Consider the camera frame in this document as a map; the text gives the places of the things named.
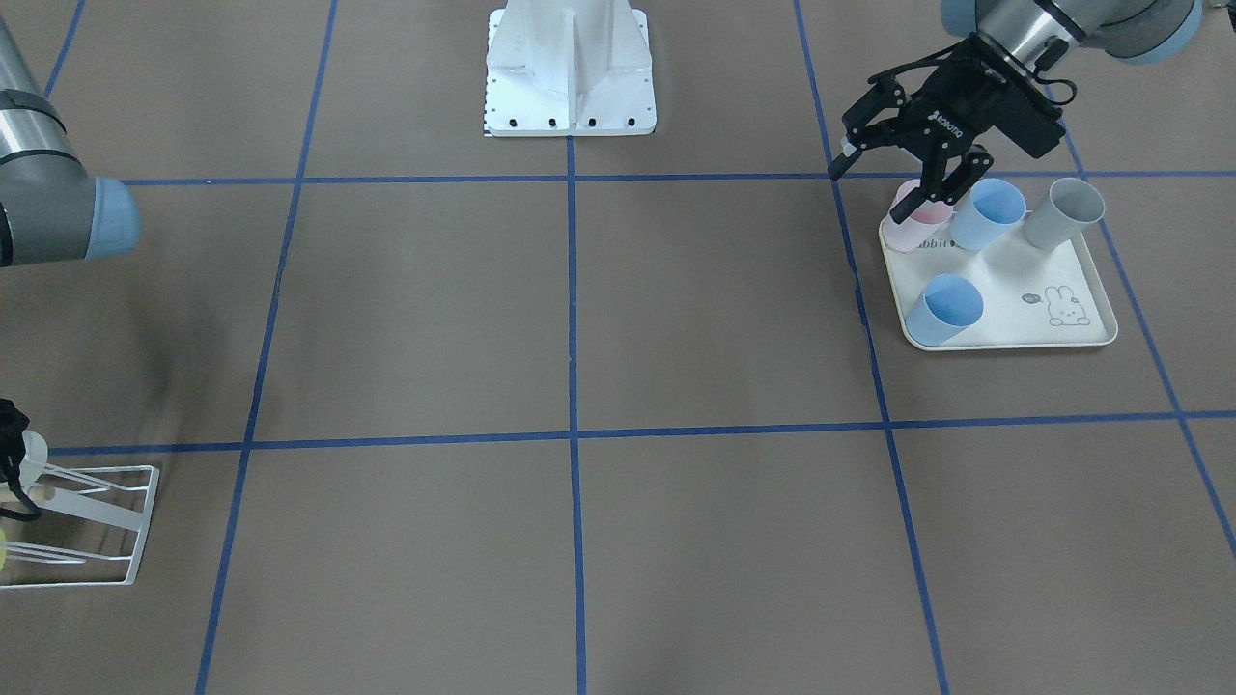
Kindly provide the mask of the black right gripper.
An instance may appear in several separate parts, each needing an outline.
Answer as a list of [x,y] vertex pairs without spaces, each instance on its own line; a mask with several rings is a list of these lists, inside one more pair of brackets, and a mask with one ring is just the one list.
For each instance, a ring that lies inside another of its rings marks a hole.
[[19,469],[27,453],[25,433],[30,418],[14,404],[12,399],[1,399],[1,474],[4,479],[1,493],[1,517],[16,522],[35,522],[42,517],[42,510],[28,497],[19,484]]

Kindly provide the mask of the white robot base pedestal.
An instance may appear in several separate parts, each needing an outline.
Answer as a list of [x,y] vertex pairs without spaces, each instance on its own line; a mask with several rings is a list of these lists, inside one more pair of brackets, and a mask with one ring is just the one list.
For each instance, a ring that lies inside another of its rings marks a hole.
[[508,1],[487,21],[483,134],[643,136],[658,130],[653,40],[628,1]]

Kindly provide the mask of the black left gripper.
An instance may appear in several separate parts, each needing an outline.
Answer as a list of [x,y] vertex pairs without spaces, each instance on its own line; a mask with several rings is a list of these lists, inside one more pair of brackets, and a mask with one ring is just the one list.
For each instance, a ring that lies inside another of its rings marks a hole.
[[[904,116],[941,135],[970,143],[997,130],[1041,158],[1064,137],[1062,109],[1056,106],[981,37],[967,37],[939,53],[913,62],[932,68],[912,96],[895,75],[874,75],[869,92],[842,117],[842,153],[831,160],[831,181],[840,181],[873,148],[905,148]],[[981,145],[938,145],[926,155],[918,184],[892,207],[892,223],[905,223],[923,204],[954,204],[993,168]]]

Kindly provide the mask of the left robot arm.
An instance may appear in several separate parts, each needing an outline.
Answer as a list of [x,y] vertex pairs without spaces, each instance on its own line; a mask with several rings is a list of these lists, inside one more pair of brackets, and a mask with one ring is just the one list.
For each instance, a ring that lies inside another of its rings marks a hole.
[[1153,66],[1199,31],[1200,1],[944,1],[944,49],[879,70],[842,122],[832,181],[861,155],[895,147],[921,163],[896,223],[928,203],[955,204],[993,168],[979,142],[997,130],[1041,158],[1064,139],[1064,101],[1046,96],[1051,70],[1072,51],[1099,49],[1126,66]]

